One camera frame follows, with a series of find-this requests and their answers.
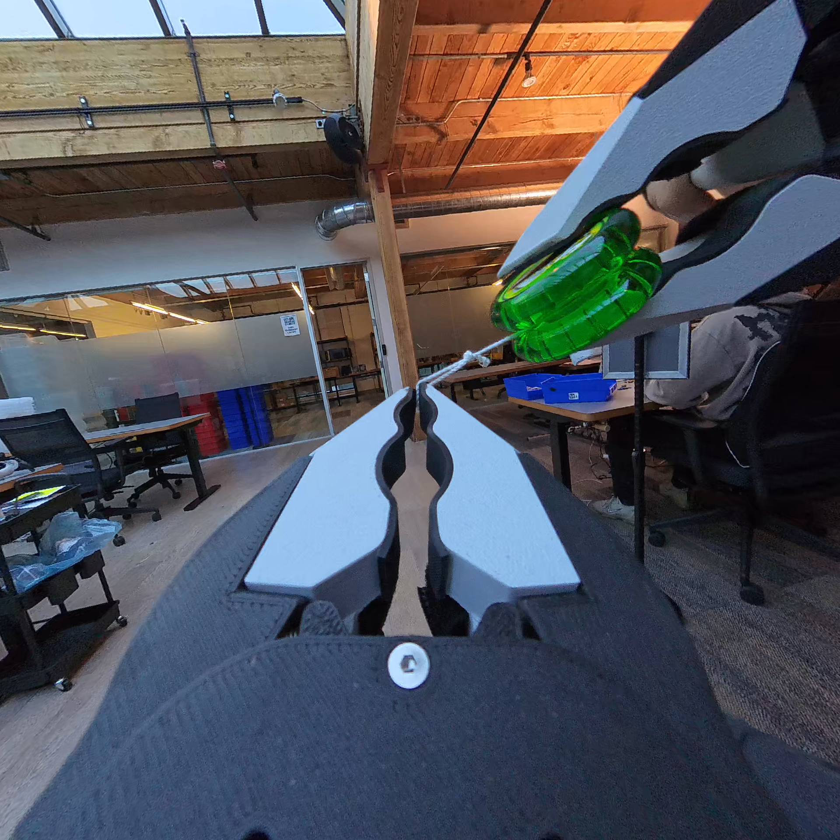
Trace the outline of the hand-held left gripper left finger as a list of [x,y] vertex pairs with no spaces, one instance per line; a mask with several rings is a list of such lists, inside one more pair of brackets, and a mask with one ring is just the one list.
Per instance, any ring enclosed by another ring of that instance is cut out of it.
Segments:
[[354,632],[383,635],[401,557],[392,488],[416,397],[403,388],[311,455],[245,575],[247,590],[330,602]]

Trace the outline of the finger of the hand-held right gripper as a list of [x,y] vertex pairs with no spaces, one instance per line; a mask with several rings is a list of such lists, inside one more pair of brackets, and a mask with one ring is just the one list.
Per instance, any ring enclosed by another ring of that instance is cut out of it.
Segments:
[[787,175],[736,194],[713,226],[661,256],[662,286],[629,320],[591,346],[834,278],[838,210],[837,173]]
[[521,235],[510,278],[562,250],[601,212],[691,165],[778,110],[827,1],[715,1]]

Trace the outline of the green transparent yoyo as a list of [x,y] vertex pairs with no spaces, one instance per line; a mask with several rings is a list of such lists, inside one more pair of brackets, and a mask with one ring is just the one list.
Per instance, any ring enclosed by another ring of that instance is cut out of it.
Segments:
[[639,248],[637,215],[617,207],[564,251],[522,269],[493,301],[490,320],[513,333],[517,357],[560,360],[629,320],[662,281],[657,253]]

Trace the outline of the stack of blue bins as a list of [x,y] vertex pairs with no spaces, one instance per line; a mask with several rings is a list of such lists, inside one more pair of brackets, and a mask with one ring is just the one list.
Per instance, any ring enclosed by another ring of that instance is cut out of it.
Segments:
[[233,450],[263,448],[274,432],[266,406],[268,385],[249,385],[217,391],[228,447]]

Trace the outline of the grey table with black legs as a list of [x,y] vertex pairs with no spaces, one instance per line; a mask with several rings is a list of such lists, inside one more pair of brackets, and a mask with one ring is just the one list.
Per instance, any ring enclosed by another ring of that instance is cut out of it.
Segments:
[[567,431],[570,425],[604,422],[606,420],[634,414],[634,392],[618,391],[606,402],[558,403],[530,401],[509,396],[508,402],[527,408],[549,422],[549,439],[553,475],[568,489],[572,488],[570,455]]

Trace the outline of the stack of red bins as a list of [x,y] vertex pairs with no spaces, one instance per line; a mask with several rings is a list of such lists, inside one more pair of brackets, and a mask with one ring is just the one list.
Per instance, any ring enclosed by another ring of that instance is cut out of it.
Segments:
[[224,423],[214,392],[181,398],[182,414],[192,416],[206,413],[208,417],[195,426],[194,433],[202,458],[214,457],[227,449]]

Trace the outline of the grey framed panel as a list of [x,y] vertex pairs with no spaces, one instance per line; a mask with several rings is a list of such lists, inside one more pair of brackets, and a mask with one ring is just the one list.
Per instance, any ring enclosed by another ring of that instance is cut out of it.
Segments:
[[[690,376],[690,322],[659,329],[644,338],[646,380],[686,380]],[[631,380],[635,377],[635,339],[602,348],[602,377]]]

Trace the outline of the thin black pole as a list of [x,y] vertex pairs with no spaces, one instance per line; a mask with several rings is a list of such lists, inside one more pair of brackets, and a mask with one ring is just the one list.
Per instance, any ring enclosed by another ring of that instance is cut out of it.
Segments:
[[645,562],[645,452],[643,444],[644,383],[646,372],[647,335],[636,336],[633,342],[633,546],[634,556],[640,564]]

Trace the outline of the wooden desk with black legs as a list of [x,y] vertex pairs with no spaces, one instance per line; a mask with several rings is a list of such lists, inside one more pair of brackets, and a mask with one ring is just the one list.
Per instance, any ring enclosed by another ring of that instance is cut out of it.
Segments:
[[93,445],[103,445],[110,442],[122,443],[132,439],[140,439],[152,435],[163,435],[168,433],[177,433],[181,443],[185,446],[188,464],[190,466],[190,476],[192,477],[196,487],[196,498],[189,502],[184,511],[191,511],[202,504],[207,498],[210,498],[221,485],[208,486],[205,481],[205,475],[201,465],[200,452],[193,429],[203,422],[205,419],[211,417],[210,413],[200,413],[189,416],[181,416],[178,418],[167,418],[163,421],[141,423],[129,426],[121,426],[113,429],[101,430],[92,433],[81,433],[83,438]]

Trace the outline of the frosted glass partition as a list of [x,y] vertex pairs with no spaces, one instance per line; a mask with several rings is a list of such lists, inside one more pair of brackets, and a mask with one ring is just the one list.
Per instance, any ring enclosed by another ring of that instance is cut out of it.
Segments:
[[[279,315],[295,312],[286,337]],[[299,268],[3,301],[2,387],[84,431],[136,423],[139,398],[268,385],[269,446],[333,433]]]

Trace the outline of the black mesh office chair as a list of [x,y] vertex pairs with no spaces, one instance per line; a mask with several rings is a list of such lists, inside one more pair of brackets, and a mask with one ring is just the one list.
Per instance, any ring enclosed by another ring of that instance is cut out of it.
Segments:
[[23,476],[2,478],[12,486],[2,491],[8,514],[2,515],[2,545],[35,532],[56,514],[73,510],[83,518],[131,518],[129,507],[106,506],[125,484],[121,455],[112,455],[102,467],[100,451],[93,448],[65,409],[2,420],[3,453],[18,467],[29,468]]

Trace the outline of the black round speaker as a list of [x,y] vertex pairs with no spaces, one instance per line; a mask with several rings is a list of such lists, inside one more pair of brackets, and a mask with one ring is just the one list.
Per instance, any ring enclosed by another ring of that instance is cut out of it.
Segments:
[[353,122],[340,113],[332,113],[324,118],[322,131],[333,154],[347,165],[359,165],[362,162],[363,141]]

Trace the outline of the black horizontal conduit pipe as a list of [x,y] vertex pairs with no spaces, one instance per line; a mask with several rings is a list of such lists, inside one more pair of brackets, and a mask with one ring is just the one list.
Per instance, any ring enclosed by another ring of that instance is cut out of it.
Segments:
[[226,112],[243,108],[275,107],[283,101],[286,105],[299,105],[305,103],[303,97],[286,97],[282,94],[269,98],[233,99],[226,96],[222,100],[211,101],[180,101],[143,104],[112,104],[105,106],[93,106],[85,99],[76,107],[65,108],[33,108],[22,110],[3,110],[1,119],[38,119],[51,117],[93,117],[104,114],[120,113],[146,113],[146,112],[177,112],[197,110],[204,112],[210,109],[224,109]]

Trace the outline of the black lighting track rail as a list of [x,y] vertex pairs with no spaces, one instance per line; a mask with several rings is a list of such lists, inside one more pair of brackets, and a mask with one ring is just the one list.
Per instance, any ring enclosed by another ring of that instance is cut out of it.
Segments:
[[451,172],[451,174],[450,174],[450,176],[449,176],[449,178],[448,178],[448,180],[445,184],[444,189],[446,191],[449,190],[450,188],[452,188],[452,186],[455,184],[455,181],[458,177],[458,174],[459,174],[462,166],[466,162],[467,158],[469,157],[470,152],[473,150],[474,146],[476,145],[476,142],[478,141],[479,136],[481,135],[483,129],[487,125],[487,122],[489,120],[489,117],[490,117],[493,109],[495,108],[495,106],[497,105],[497,102],[501,98],[501,94],[504,92],[505,88],[507,87],[507,85],[508,85],[511,77],[513,76],[513,73],[514,73],[515,69],[517,68],[519,62],[522,60],[525,53],[528,51],[530,42],[532,41],[532,38],[536,34],[538,28],[540,27],[541,23],[543,22],[543,19],[545,18],[546,14],[548,13],[551,4],[552,4],[552,1],[542,1],[541,6],[539,7],[539,11],[535,15],[532,23],[530,24],[530,27],[528,28],[527,34],[525,34],[525,36],[523,37],[517,52],[510,59],[504,76],[500,80],[500,82],[497,86],[497,89],[495,90],[492,98],[488,101],[486,109],[483,112],[480,120],[478,121],[474,132],[472,133],[466,147],[463,149],[461,155],[459,156],[458,161],[455,165],[455,168]]

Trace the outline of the wooden support post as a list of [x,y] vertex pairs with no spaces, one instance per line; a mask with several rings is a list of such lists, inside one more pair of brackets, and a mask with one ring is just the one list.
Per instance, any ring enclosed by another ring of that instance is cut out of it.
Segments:
[[370,165],[369,184],[388,308],[392,319],[394,355],[398,363],[402,386],[415,388],[418,382],[418,373],[413,333],[407,308],[392,196],[384,164]]

